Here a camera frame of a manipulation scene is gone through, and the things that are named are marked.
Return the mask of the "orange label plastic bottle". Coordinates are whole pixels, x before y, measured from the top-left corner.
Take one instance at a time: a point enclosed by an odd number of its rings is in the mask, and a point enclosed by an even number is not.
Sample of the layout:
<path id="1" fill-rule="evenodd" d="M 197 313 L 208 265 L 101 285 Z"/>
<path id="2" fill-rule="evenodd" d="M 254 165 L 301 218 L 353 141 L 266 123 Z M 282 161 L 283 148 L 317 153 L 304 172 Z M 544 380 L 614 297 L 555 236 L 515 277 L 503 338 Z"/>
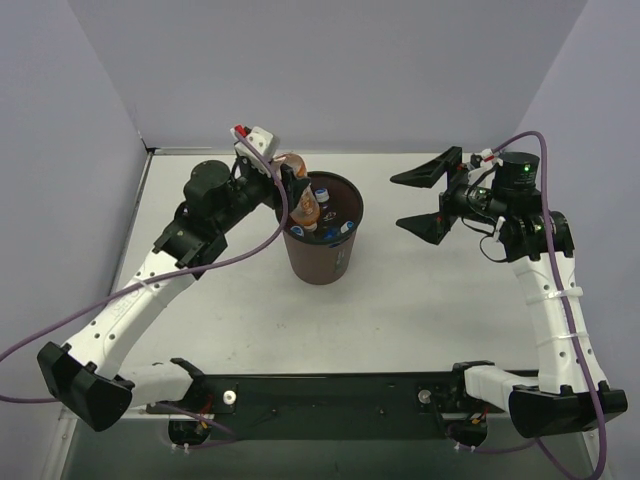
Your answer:
<path id="1" fill-rule="evenodd" d="M 295 153 L 285 154 L 283 163 L 293 170 L 297 179 L 309 180 L 306 164 L 301 156 Z M 311 190 L 311 186 L 308 185 L 302 191 L 297 206 L 290 213 L 290 217 L 304 230 L 313 232 L 318 227 L 319 216 L 319 204 Z"/>

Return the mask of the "blue label clear plastic bottle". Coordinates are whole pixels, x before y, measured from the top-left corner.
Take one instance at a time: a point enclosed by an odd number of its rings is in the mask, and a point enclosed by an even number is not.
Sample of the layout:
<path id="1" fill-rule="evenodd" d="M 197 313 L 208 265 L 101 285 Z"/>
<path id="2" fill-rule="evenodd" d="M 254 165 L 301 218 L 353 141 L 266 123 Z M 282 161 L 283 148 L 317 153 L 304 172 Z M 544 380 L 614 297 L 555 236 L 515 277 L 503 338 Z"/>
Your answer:
<path id="1" fill-rule="evenodd" d="M 329 222 L 320 227 L 318 238 L 321 241 L 336 241 L 348 238 L 357 224 L 351 220 Z"/>

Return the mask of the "white blue label plastic bottle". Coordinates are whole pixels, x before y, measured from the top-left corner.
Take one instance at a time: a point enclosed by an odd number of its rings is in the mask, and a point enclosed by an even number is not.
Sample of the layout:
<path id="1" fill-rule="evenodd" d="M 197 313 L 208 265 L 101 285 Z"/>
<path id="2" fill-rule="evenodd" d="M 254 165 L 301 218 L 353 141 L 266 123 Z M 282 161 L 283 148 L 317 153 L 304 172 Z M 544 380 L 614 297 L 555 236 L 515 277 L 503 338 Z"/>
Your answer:
<path id="1" fill-rule="evenodd" d="M 294 225 L 290 228 L 290 233 L 294 236 L 300 237 L 300 238 L 304 238 L 306 236 L 306 232 L 305 230 L 299 226 L 299 225 Z"/>

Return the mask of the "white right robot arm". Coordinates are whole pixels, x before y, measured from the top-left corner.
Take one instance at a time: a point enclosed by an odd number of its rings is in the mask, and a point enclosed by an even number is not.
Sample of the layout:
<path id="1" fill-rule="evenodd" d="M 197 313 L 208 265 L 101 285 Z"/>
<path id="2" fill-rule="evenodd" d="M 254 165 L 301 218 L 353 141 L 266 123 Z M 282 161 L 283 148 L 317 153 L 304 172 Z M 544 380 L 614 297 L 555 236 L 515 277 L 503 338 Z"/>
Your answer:
<path id="1" fill-rule="evenodd" d="M 398 185 L 446 189 L 431 214 L 397 220 L 398 227 L 438 245 L 458 220 L 487 225 L 504 263 L 521 285 L 532 320 L 538 374 L 520 377 L 489 362 L 463 368 L 467 396 L 509 413 L 524 438 L 585 432 L 599 416 L 612 420 L 628 409 L 626 393 L 604 375 L 586 329 L 575 279 L 575 247 L 566 217 L 545 213 L 536 187 L 538 156 L 525 152 L 474 154 L 451 147 L 433 160 L 396 174 Z"/>

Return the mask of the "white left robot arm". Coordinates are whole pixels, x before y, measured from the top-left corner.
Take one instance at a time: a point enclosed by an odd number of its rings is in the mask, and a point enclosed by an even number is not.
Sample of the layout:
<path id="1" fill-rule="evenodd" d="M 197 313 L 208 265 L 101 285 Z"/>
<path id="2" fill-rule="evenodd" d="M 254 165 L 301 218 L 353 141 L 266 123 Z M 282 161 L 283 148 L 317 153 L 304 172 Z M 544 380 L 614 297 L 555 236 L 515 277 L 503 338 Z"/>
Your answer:
<path id="1" fill-rule="evenodd" d="M 142 334 L 180 293 L 226 249 L 226 233 L 265 204 L 277 213 L 297 205 L 309 185 L 299 156 L 272 162 L 278 178 L 260 172 L 244 157 L 228 167 L 218 160 L 196 165 L 183 188 L 184 201 L 123 295 L 63 345 L 47 343 L 37 361 L 50 393 L 96 432 L 114 425 L 131 407 L 173 402 L 193 411 L 204 402 L 204 375 L 174 358 L 121 370 Z"/>

